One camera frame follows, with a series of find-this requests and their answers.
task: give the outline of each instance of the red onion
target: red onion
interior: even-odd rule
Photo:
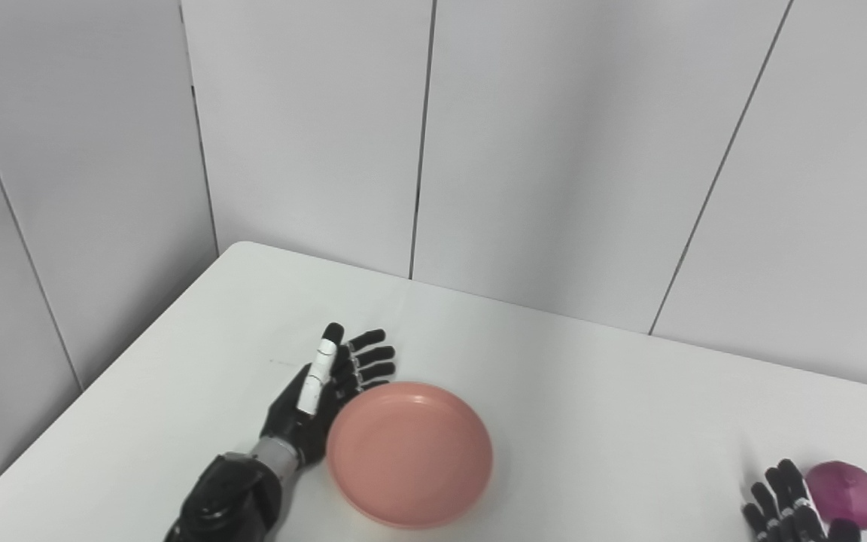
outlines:
[[[842,518],[867,529],[867,473],[842,461],[812,467],[805,483],[825,522]]]

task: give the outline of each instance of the table surface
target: table surface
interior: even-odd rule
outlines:
[[[331,320],[465,399],[494,473],[455,524],[396,531],[319,466],[278,542],[746,540],[744,487],[781,457],[867,469],[867,385],[239,243],[0,477],[0,542],[161,540]]]

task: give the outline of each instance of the white thumb segment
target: white thumb segment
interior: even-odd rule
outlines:
[[[316,358],[313,360],[313,364],[310,364],[310,371],[306,374],[306,380],[303,381],[300,400],[297,401],[297,408],[300,412],[316,416],[317,405],[320,404],[320,393],[327,381],[330,380],[330,368],[333,367],[333,360],[336,359],[336,350],[336,343],[327,339],[320,340]]]

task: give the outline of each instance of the pink bowl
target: pink bowl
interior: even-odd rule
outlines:
[[[457,395],[394,382],[364,392],[337,416],[327,466],[363,515],[397,528],[431,528],[465,514],[484,493],[491,437]]]

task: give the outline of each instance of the robotic forearm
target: robotic forearm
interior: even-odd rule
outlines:
[[[317,357],[303,366],[269,405],[260,438],[249,453],[219,455],[203,471],[169,529],[166,542],[261,542],[279,521],[282,484],[323,459],[336,415],[362,391],[386,384],[394,349],[371,330],[342,343],[343,327],[324,332]]]

